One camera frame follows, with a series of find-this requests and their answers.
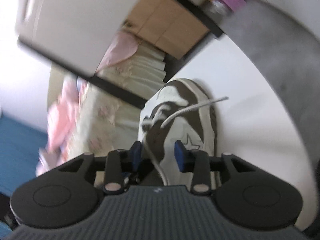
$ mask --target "black strip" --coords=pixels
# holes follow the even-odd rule
[[[198,6],[194,5],[189,0],[176,0],[180,3],[185,9],[190,11],[194,16],[196,16],[202,23],[205,25],[211,33],[213,33],[217,38],[219,38],[222,34],[224,34],[223,30],[219,28],[219,26],[208,17]]]
[[[45,52],[43,49],[31,45],[29,42],[23,40],[20,36],[18,38],[18,43],[21,43],[29,48],[31,48],[33,51],[47,57],[49,60],[53,61],[54,63],[58,64],[59,66],[65,68],[66,70],[72,72],[73,74],[87,80],[89,83],[91,83],[92,85],[97,86],[98,88],[102,89],[103,91],[109,93],[110,95],[119,98],[121,100],[123,100],[124,102],[135,106],[139,109],[143,109],[147,100],[145,100],[144,98],[139,97],[136,94],[133,94],[121,87],[118,87],[117,85],[102,79],[96,75],[92,76],[92,77],[88,77],[85,76],[83,73],[77,71],[77,68],[74,66],[70,66],[70,65],[66,65],[62,60],[50,55],[48,52]]]

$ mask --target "star logo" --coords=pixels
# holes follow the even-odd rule
[[[182,142],[182,143],[183,143],[183,145],[185,146],[185,148],[186,148],[187,150],[199,150],[199,149],[200,149],[200,145],[197,145],[197,144],[193,144],[193,143],[192,143],[189,134],[187,134],[187,142],[186,142],[186,143]]]

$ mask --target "sneaker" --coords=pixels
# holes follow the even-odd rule
[[[213,103],[204,90],[189,79],[167,83],[156,94],[157,106],[141,123],[143,145],[167,185],[191,185],[192,174],[179,171],[174,143],[180,140],[187,150],[217,155],[217,122]],[[216,188],[212,172],[212,188]]]

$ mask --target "round black disc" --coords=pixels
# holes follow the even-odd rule
[[[294,224],[302,208],[300,193],[263,172],[242,172],[216,191],[220,211],[251,229],[274,230]]]
[[[23,184],[10,205],[15,217],[35,228],[61,228],[90,215],[98,204],[96,189],[72,172],[46,173]]]

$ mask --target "round white table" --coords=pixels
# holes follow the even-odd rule
[[[172,80],[176,78],[194,80],[213,98],[229,96],[215,105],[218,154],[233,153],[296,187],[303,198],[296,226],[307,228],[318,211],[308,154],[282,102],[254,64],[223,35],[208,43]],[[155,98],[146,103],[140,122],[156,106]],[[138,140],[142,140],[141,126]]]

